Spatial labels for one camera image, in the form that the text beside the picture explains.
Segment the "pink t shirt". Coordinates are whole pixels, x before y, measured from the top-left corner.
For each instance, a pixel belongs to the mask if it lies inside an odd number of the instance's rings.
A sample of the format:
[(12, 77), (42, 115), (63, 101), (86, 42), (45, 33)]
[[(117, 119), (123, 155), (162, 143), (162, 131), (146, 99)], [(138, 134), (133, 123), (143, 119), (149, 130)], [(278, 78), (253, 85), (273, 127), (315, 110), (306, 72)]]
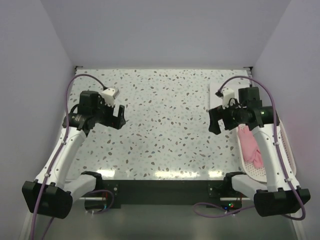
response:
[(243, 160), (247, 163), (252, 163), (256, 169), (262, 168), (264, 163), (261, 151), (249, 127), (247, 125), (239, 127), (237, 135), (239, 137)]

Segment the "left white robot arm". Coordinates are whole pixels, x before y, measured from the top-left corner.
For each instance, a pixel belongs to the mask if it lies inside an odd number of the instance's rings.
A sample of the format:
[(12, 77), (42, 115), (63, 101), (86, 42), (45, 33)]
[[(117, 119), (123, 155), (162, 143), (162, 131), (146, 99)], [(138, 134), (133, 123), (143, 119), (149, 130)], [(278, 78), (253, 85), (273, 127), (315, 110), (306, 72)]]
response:
[(87, 193), (99, 196), (104, 190), (102, 175), (84, 171), (71, 182), (66, 182), (71, 164), (97, 124), (116, 130), (125, 125), (125, 107), (120, 105), (114, 115), (115, 99), (120, 91), (107, 88), (102, 92), (82, 91), (79, 103), (64, 118), (59, 140), (49, 160), (33, 181), (26, 181), (22, 194), (31, 213), (64, 219), (75, 201)]

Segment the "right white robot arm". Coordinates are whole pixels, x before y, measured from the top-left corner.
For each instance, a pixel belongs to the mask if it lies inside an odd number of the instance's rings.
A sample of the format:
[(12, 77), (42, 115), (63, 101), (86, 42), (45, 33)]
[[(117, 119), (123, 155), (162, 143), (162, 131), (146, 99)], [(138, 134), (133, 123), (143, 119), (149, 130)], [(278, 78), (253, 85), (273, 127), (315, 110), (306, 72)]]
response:
[(280, 120), (273, 106), (263, 106), (258, 87), (240, 88), (238, 94), (220, 88), (216, 96), (222, 103), (211, 108), (209, 132), (219, 135), (222, 131), (246, 125), (260, 150), (266, 173), (266, 183), (252, 179), (244, 172), (227, 173), (223, 192), (230, 197), (238, 192), (249, 197), (261, 217), (282, 215), (301, 221), (306, 217), (305, 204), (311, 199), (310, 191), (301, 188), (296, 179), (281, 138)]

